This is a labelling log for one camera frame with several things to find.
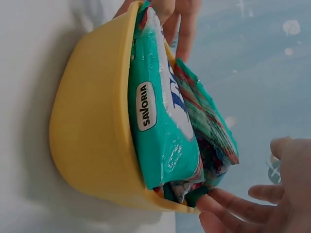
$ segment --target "white label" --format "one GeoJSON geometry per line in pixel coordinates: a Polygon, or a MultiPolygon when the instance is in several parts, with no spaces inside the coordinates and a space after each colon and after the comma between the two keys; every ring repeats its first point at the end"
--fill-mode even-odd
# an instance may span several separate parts
{"type": "Polygon", "coordinates": [[[191,141],[194,137],[192,125],[186,110],[185,102],[180,94],[176,77],[166,55],[165,45],[163,43],[165,39],[162,33],[160,20],[155,15],[152,8],[148,9],[148,16],[147,25],[155,30],[156,40],[158,42],[158,54],[161,65],[161,86],[166,111],[177,128],[191,141]]]}
{"type": "Polygon", "coordinates": [[[143,82],[136,89],[136,116],[140,131],[156,124],[156,97],[151,82],[143,82]]]}

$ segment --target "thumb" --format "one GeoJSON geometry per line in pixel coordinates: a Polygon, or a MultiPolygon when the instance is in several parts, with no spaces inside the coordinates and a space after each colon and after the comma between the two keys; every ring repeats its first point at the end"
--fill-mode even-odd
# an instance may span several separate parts
{"type": "Polygon", "coordinates": [[[271,141],[270,149],[273,156],[278,159],[282,158],[284,149],[292,141],[290,137],[277,138],[271,141]]]}

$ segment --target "white surface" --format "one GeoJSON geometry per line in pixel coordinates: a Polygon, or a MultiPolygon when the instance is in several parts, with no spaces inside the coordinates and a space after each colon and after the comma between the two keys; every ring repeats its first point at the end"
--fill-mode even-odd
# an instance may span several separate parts
{"type": "Polygon", "coordinates": [[[51,107],[70,52],[120,1],[0,2],[1,233],[175,232],[173,213],[131,210],[76,192],[49,152],[51,107]]]}

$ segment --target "teal plastic package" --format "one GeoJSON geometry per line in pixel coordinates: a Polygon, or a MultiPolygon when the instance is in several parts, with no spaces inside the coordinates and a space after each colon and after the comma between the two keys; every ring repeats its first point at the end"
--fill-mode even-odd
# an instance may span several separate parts
{"type": "Polygon", "coordinates": [[[205,180],[198,143],[148,2],[137,16],[128,86],[132,137],[146,187],[205,180]]]}

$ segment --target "colorful plastic wrapper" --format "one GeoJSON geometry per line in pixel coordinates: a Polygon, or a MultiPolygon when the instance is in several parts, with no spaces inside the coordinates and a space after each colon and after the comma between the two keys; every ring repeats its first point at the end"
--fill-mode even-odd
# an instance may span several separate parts
{"type": "MultiPolygon", "coordinates": [[[[179,59],[176,61],[174,74],[199,145],[205,182],[195,184],[174,181],[170,182],[170,186],[179,203],[186,199],[187,204],[193,206],[200,195],[206,194],[219,184],[230,165],[239,163],[238,147],[198,77],[179,59]]],[[[164,197],[170,198],[170,190],[164,191],[164,197]]]]}

